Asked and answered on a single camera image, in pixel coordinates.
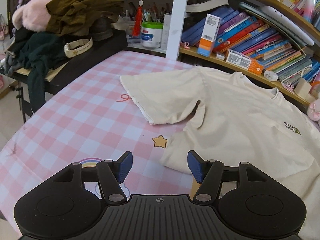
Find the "wooden shelf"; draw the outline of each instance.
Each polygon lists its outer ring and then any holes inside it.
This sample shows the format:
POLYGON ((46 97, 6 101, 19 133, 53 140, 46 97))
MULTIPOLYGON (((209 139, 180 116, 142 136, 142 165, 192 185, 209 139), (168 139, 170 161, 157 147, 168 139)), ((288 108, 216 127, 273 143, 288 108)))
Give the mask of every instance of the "wooden shelf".
POLYGON ((197 51, 197 48, 195 47, 192 47, 191 49, 185 49, 185 48, 182 48, 180 47, 179 49, 180 53, 182 54, 187 54, 187 55, 190 55, 190 56, 193 56, 193 57, 197 57, 197 58, 201 58, 201 59, 204 59, 204 60, 207 60, 207 61, 210 61, 210 62, 213 62, 213 63, 216 63, 216 64, 219 64, 221 66, 224 66, 224 67, 227 67, 229 69, 232 69, 234 71, 239 71, 239 72, 242 72, 243 74, 245 74, 246 76, 248 77, 251 77, 251 78, 254 78, 270 87, 273 87, 273 88, 278 88, 280 92, 282 92, 283 94, 289 96, 290 98, 293 98, 294 100, 296 100, 297 102, 305 105, 305 106, 308 106, 310 105, 310 103, 308 103, 305 99, 297 96, 296 94, 293 94, 291 93, 290 91, 288 91, 287 89, 285 89, 281 83, 279 81, 276 81, 276 82, 271 82, 269 81, 267 78, 265 78, 263 75, 257 75, 255 73, 252 73, 244 68, 241 68, 241 67, 238 67, 237 65, 233 65, 233 64, 230 64, 224 60, 221 60, 221 59, 218 59, 214 56, 209 56, 209 57, 204 57, 200 54, 198 54, 196 51, 197 51))
MULTIPOLYGON (((280 3, 277 0, 256 0, 260 3, 263 3, 266 6, 271 6, 281 12, 283 15, 288 17, 291 21, 297 24, 300 28, 304 29, 307 33, 313 36, 318 43, 320 44, 320 32, 307 20, 305 20, 302 16, 298 13, 290 9, 289 7, 285 6, 284 4, 280 3)), ((314 45, 313 48, 316 51, 316 54, 320 56, 320 47, 318 45, 314 45)))

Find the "hanging keychain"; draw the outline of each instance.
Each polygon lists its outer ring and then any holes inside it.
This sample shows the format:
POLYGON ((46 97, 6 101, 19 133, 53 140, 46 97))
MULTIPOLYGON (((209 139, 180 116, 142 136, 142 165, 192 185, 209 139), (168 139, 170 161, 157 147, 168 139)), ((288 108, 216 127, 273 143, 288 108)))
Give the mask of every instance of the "hanging keychain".
POLYGON ((143 6, 143 0, 139 1, 139 7, 136 14, 136 22, 134 24, 133 30, 132 30, 132 36, 139 36, 141 32, 141 21, 142 21, 142 6, 143 6))

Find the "dark green cloth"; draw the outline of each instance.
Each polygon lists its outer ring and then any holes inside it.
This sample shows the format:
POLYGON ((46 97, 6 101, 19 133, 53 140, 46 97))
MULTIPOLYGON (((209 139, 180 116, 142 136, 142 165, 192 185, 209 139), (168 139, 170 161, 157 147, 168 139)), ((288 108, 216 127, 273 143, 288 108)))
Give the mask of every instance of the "dark green cloth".
POLYGON ((88 35, 95 20, 104 16, 118 16, 123 0, 52 0, 46 7, 51 18, 46 31, 57 35, 88 35))
POLYGON ((13 58, 18 57, 20 50, 34 33, 35 32, 29 31, 25 27, 21 27, 20 29, 16 30, 14 43, 7 49, 6 54, 12 56, 13 58))
POLYGON ((31 69, 28 76, 28 90, 32 111, 35 113, 45 103, 44 78, 48 71, 67 57, 65 41, 52 33, 34 33, 21 49, 18 62, 25 69, 31 69))

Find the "pink fluffy pillow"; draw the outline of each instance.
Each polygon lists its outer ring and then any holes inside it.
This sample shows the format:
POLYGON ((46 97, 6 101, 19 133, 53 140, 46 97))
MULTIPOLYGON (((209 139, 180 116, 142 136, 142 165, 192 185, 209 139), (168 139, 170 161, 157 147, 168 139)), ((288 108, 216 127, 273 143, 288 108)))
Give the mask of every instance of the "pink fluffy pillow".
POLYGON ((45 5, 52 0, 31 0, 22 5, 12 15, 12 23, 16 29, 24 26, 27 30, 44 32, 51 15, 45 5))

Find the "green lid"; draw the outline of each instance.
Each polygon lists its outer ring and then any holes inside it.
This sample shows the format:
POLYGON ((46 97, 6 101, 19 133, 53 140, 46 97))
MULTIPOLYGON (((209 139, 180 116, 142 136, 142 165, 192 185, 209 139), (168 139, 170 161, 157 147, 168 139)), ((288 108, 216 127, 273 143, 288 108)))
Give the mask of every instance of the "green lid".
POLYGON ((149 29, 163 29, 163 23, 143 22, 142 27, 149 28, 149 29))

